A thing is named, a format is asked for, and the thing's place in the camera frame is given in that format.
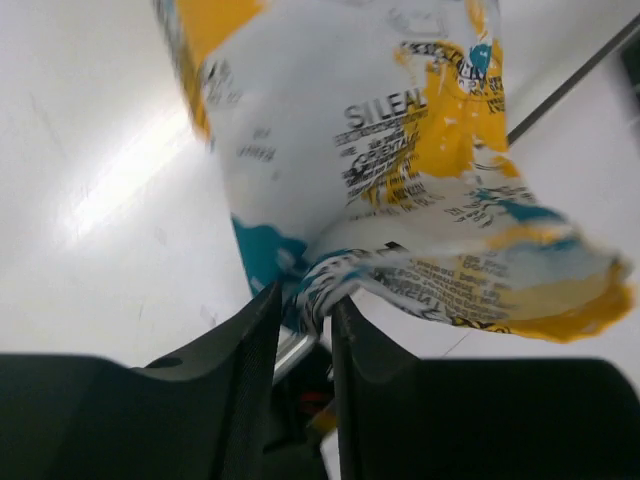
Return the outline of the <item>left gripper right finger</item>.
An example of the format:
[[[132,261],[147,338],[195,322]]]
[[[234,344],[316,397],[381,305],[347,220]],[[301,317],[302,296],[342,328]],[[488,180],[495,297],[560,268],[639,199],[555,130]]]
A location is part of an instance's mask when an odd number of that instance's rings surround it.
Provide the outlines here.
[[[599,359],[421,359],[333,309],[345,479],[635,479],[639,400]]]

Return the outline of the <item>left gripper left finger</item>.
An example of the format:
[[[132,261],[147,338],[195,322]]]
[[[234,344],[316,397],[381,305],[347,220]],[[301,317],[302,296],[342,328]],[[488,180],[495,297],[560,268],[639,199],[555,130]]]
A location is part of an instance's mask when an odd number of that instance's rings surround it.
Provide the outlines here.
[[[1,358],[5,479],[257,479],[281,289],[143,368],[78,355]]]

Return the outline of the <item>colourful printed shorts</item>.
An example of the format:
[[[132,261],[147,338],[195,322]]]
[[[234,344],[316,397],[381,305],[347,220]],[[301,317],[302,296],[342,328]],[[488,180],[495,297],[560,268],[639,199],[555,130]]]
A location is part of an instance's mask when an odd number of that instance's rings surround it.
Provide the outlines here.
[[[630,267],[511,161],[495,1],[158,1],[253,293],[316,335],[359,289],[415,317],[566,343]]]

